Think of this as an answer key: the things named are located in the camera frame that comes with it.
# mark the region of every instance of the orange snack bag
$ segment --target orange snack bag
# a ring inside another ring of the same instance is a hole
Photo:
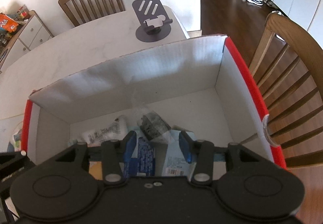
[[[0,13],[0,27],[6,31],[14,32],[17,30],[18,23],[7,15]]]

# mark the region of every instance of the wooden floor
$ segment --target wooden floor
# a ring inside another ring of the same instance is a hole
[[[273,9],[267,5],[257,6],[243,0],[201,0],[201,28],[203,35],[209,34],[227,34],[230,36],[237,46],[240,54],[249,65],[251,58],[256,50],[260,40],[264,23],[268,13]],[[276,57],[284,43],[278,38],[274,38],[268,52],[261,63],[255,80],[261,77],[272,60]],[[261,93],[279,77],[282,71],[295,59],[295,53],[289,49],[283,56],[276,70],[268,78],[268,80],[260,87]],[[278,96],[280,96],[288,87],[290,87],[297,79],[299,79],[307,71],[301,62],[286,78],[286,81],[277,88],[277,90],[266,99],[267,106]],[[276,107],[270,116],[274,117],[287,107],[295,103],[305,94],[314,88],[313,80],[308,79],[304,86],[300,87],[294,95],[284,104]],[[287,116],[282,121],[274,123],[270,129],[275,132],[289,123],[297,120],[303,115],[309,113],[315,108],[322,105],[319,94],[313,97],[308,105],[303,106],[300,110]],[[323,125],[323,114],[320,113],[316,117],[309,120],[297,129],[292,130],[279,137],[277,142],[283,143],[294,137],[300,136],[306,132],[316,129]],[[323,134],[317,135],[294,147],[284,150],[285,157],[301,155],[308,152],[314,152],[323,149]],[[309,167],[304,169],[290,170],[297,175],[304,183],[306,188],[305,200],[298,212],[298,218],[304,223],[322,224],[323,223],[323,166]]]

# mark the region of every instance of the black and white shoe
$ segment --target black and white shoe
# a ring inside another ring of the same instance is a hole
[[[247,1],[250,2],[250,3],[256,4],[258,6],[263,5],[263,2],[260,1],[260,0],[247,0]]]

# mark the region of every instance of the dining table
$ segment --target dining table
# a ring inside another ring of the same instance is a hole
[[[140,22],[133,9],[74,27],[28,52],[0,74],[0,152],[7,150],[12,131],[24,117],[28,97],[59,79],[104,61],[159,45],[188,39],[171,8],[170,34],[156,42],[136,38]]]

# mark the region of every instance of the drawer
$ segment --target drawer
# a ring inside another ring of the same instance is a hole
[[[24,28],[22,33],[19,35],[19,38],[24,44],[30,46],[41,26],[42,24],[37,17],[33,16],[33,18],[31,18],[31,20],[27,23],[27,26]]]
[[[44,26],[42,26],[39,30],[39,32],[37,33],[36,37],[34,38],[33,42],[31,43],[31,45],[29,46],[30,50],[35,49],[36,47],[38,47],[39,45],[43,44],[44,42],[48,41],[50,37],[50,34],[48,33],[48,31],[45,29]]]
[[[10,65],[12,65],[21,56],[24,56],[27,52],[29,52],[29,50],[17,39],[5,58],[0,71],[3,73]]]

